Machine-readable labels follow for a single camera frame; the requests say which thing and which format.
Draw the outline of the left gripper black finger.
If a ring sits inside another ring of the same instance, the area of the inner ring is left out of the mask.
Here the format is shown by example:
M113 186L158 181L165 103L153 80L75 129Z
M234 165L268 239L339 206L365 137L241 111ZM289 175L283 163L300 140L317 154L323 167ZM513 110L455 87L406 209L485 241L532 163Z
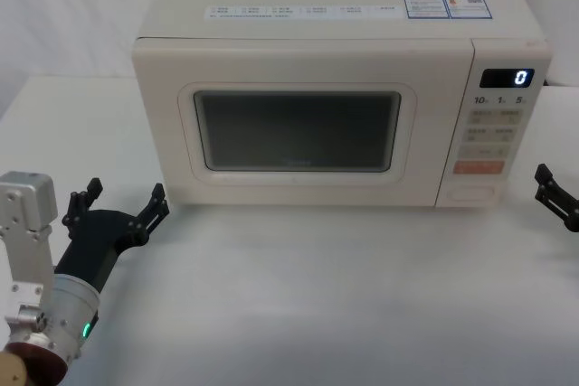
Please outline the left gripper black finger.
M100 179L93 177L84 191L70 194L68 209L62 218L62 224L67 228L70 240L74 238L81 220L90 210L92 204L99 198L102 191L103 186Z
M147 244L150 234L168 214L165 189L157 183L145 208L128 223L130 244Z

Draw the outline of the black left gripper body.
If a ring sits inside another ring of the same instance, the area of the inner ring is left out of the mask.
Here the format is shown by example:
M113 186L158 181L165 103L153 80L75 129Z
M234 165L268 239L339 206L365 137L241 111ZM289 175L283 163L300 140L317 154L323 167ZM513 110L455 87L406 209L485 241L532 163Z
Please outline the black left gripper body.
M119 256L127 249L146 244L146 228L124 212L87 211L64 216L70 244L59 260L55 273L80 279L101 291Z

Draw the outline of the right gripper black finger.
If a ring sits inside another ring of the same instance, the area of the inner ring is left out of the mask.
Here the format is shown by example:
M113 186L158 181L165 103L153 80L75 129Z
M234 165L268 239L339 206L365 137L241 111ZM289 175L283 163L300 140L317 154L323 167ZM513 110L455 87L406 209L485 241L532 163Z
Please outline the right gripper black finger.
M552 172L545 164L537 166L535 180L538 184L535 199L561 219L570 232L577 233L579 231L578 200L555 181Z

